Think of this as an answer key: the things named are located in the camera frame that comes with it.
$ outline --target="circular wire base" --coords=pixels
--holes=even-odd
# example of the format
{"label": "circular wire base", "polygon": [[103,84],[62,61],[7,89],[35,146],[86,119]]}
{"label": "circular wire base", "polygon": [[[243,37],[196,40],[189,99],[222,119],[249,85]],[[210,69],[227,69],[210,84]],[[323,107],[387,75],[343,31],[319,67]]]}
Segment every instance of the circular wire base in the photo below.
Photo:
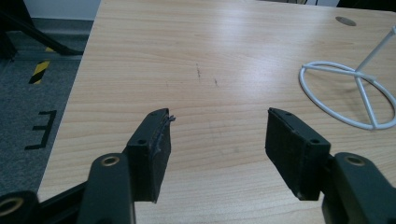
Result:
{"label": "circular wire base", "polygon": [[[305,74],[305,71],[308,70],[308,69],[322,70],[322,71],[323,70],[332,70],[332,71],[328,71],[328,72],[332,72],[332,73],[335,73],[335,74],[341,74],[341,75],[353,76],[357,80],[357,82],[361,81],[361,79],[363,78],[364,80],[369,82],[371,85],[375,86],[379,91],[381,91],[385,95],[385,97],[388,99],[388,101],[390,102],[390,104],[392,105],[392,108],[393,108],[393,115],[394,115],[393,119],[391,121],[389,121],[389,122],[386,122],[386,123],[377,123],[376,122],[376,118],[374,116],[374,112],[370,111],[371,110],[371,106],[370,105],[366,105],[366,109],[368,110],[370,121],[372,122],[372,123],[369,123],[369,124],[368,123],[363,123],[363,122],[358,122],[358,121],[353,120],[353,119],[349,119],[349,118],[344,117],[344,116],[340,115],[339,113],[331,110],[328,106],[323,104],[315,96],[315,94],[311,90],[309,90],[309,88],[307,87],[307,85],[305,83],[304,74]],[[314,102],[318,107],[320,107],[326,113],[330,114],[331,116],[333,116],[336,119],[339,119],[339,120],[343,121],[344,123],[347,123],[347,124],[352,125],[354,127],[366,129],[366,130],[387,129],[387,128],[391,128],[394,125],[396,125],[396,99],[393,97],[393,95],[385,87],[383,87],[379,82],[377,82],[371,76],[366,76],[363,73],[357,73],[355,71],[355,69],[347,67],[347,66],[345,66],[343,64],[340,64],[340,63],[312,62],[312,63],[307,63],[307,64],[303,65],[303,67],[300,70],[299,79],[300,79],[301,87],[303,88],[305,94],[309,97],[309,99],[312,100],[312,102]]]}

